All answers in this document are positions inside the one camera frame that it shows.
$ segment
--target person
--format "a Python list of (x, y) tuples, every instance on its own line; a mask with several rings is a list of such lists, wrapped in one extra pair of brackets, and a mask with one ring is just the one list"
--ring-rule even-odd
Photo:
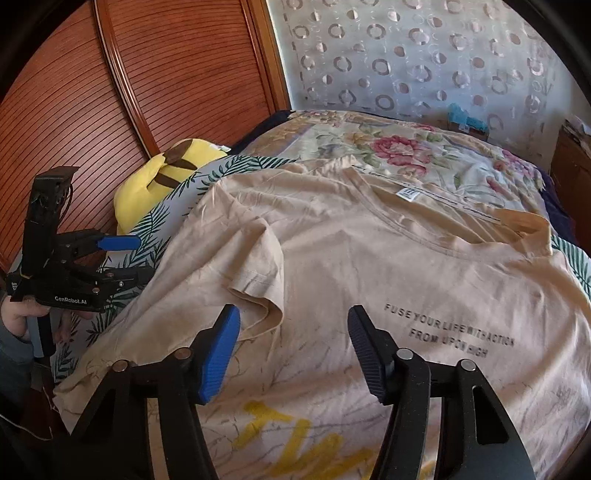
[[(27, 316), (44, 316), (49, 307), (40, 305), (33, 297), (23, 301), (10, 301), (6, 292), (0, 291), (0, 413), (18, 422), (24, 408), (25, 396), (31, 386), (33, 346), (29, 342)], [(88, 317), (85, 312), (76, 312)], [(65, 310), (58, 331), (57, 342), (68, 340), (72, 325), (72, 312)]]

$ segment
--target wooden wardrobe door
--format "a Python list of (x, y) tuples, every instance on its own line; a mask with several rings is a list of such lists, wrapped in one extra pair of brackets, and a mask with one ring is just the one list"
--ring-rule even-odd
[(114, 232), (113, 193), (144, 161), (86, 3), (35, 52), (0, 104), (0, 268), (8, 271), (21, 248), (37, 173), (80, 167), (61, 231)]
[(108, 10), (161, 150), (182, 138), (230, 145), (274, 111), (241, 0), (109, 0)]

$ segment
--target yellow plush toy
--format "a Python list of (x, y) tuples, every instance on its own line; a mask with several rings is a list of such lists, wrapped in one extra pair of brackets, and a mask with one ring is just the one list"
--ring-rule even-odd
[(146, 213), (195, 170), (225, 155), (210, 142), (190, 138), (150, 159), (115, 192), (117, 233), (128, 234)]

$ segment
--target silver bolt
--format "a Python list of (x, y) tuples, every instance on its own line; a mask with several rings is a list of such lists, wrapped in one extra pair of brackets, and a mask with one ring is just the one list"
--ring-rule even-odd
[(467, 372), (473, 372), (476, 370), (476, 364), (469, 358), (465, 358), (460, 362), (460, 366)]
[(402, 360), (410, 360), (412, 357), (414, 357), (414, 353), (408, 348), (401, 348), (396, 352), (396, 356)]
[(186, 346), (178, 348), (174, 351), (174, 357), (177, 360), (185, 360), (185, 359), (189, 358), (192, 354), (193, 354), (193, 352), (191, 351), (191, 349)]
[(124, 372), (125, 370), (127, 370), (128, 366), (129, 366), (129, 362), (127, 360), (117, 360), (111, 366), (111, 368), (113, 369), (114, 372)]

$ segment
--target beige t-shirt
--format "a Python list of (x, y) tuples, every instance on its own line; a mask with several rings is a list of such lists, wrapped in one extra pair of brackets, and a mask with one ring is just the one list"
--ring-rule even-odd
[[(538, 477), (560, 467), (591, 418), (591, 309), (547, 221), (414, 180), (422, 193), (409, 202), (400, 179), (354, 162), (217, 182), (144, 292), (57, 387), (66, 425), (117, 359), (159, 361), (233, 303), (241, 336), (221, 393), (199, 407), (219, 476), (368, 478), (390, 407), (370, 395), (347, 333), (349, 308), (362, 304), (426, 360), (476, 361)], [(437, 408), (422, 478), (433, 473)]]

